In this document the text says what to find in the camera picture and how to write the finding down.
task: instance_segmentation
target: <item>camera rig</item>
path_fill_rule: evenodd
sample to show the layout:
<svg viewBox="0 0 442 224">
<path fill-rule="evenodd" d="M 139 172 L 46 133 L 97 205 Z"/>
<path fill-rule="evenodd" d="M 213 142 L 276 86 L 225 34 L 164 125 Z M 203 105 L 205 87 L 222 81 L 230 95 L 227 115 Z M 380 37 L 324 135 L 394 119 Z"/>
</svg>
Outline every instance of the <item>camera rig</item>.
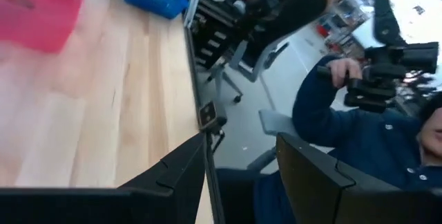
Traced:
<svg viewBox="0 0 442 224">
<path fill-rule="evenodd" d="M 385 46 L 365 49 L 369 64 L 363 69 L 361 80 L 346 79 L 348 94 L 344 104 L 382 113 L 387 101 L 396 96 L 397 82 L 407 73 L 436 73 L 439 43 L 407 44 L 400 36 L 389 0 L 374 0 L 374 37 Z M 318 76 L 331 77 L 329 68 L 317 69 Z"/>
</svg>

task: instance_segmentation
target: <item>pink plastic bin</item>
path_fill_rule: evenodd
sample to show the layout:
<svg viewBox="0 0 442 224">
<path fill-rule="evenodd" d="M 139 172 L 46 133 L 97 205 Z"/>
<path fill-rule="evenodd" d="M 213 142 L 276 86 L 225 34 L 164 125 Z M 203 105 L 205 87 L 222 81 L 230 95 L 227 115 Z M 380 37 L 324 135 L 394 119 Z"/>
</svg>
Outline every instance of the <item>pink plastic bin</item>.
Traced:
<svg viewBox="0 0 442 224">
<path fill-rule="evenodd" d="M 77 21 L 83 0 L 0 0 L 0 40 L 58 53 Z"/>
</svg>

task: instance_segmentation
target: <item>woman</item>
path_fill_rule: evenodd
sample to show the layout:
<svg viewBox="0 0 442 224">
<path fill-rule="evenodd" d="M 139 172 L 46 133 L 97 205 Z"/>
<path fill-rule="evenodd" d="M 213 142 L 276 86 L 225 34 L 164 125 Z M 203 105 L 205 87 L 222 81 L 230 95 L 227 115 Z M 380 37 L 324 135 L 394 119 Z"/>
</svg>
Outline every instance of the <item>woman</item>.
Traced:
<svg viewBox="0 0 442 224">
<path fill-rule="evenodd" d="M 261 26 L 263 32 L 253 34 L 253 40 L 247 47 L 247 56 L 254 61 L 247 62 L 254 67 L 254 62 L 259 58 L 264 48 L 273 41 L 293 33 L 311 23 L 324 14 L 333 0 L 245 0 L 248 2 L 265 1 L 270 4 L 273 17 L 264 20 Z"/>
<path fill-rule="evenodd" d="M 254 52 L 258 57 L 266 44 L 315 20 L 327 10 L 332 1 L 279 0 L 282 3 L 280 12 L 274 21 L 265 24 L 266 31 L 258 35 L 251 42 L 252 45 L 248 45 L 247 52 Z M 284 191 L 281 180 L 274 180 L 272 176 L 256 171 L 219 169 L 217 173 L 226 224 L 295 222 L 287 197 L 272 202 L 266 200 L 275 199 L 272 194 Z"/>
</svg>

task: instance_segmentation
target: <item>dark hair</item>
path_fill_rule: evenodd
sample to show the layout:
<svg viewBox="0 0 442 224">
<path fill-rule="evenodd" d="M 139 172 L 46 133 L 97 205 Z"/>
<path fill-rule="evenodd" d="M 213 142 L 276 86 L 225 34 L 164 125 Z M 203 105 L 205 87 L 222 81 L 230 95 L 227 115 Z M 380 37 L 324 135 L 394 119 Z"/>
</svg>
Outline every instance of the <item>dark hair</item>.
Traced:
<svg viewBox="0 0 442 224">
<path fill-rule="evenodd" d="M 425 123 L 436 109 L 442 107 L 442 92 L 436 93 L 419 111 L 419 119 Z"/>
</svg>

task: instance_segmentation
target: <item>chair wheel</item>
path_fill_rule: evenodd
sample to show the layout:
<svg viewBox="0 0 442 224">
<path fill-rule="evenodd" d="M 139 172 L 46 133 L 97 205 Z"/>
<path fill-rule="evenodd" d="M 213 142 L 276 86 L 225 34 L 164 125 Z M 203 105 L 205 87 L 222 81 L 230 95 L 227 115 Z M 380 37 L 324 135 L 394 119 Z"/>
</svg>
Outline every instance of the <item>chair wheel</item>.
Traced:
<svg viewBox="0 0 442 224">
<path fill-rule="evenodd" d="M 236 96 L 236 97 L 233 99 L 233 102 L 235 102 L 235 103 L 240 103 L 240 102 L 241 102 L 241 96 L 240 96 L 240 95 Z"/>
</svg>

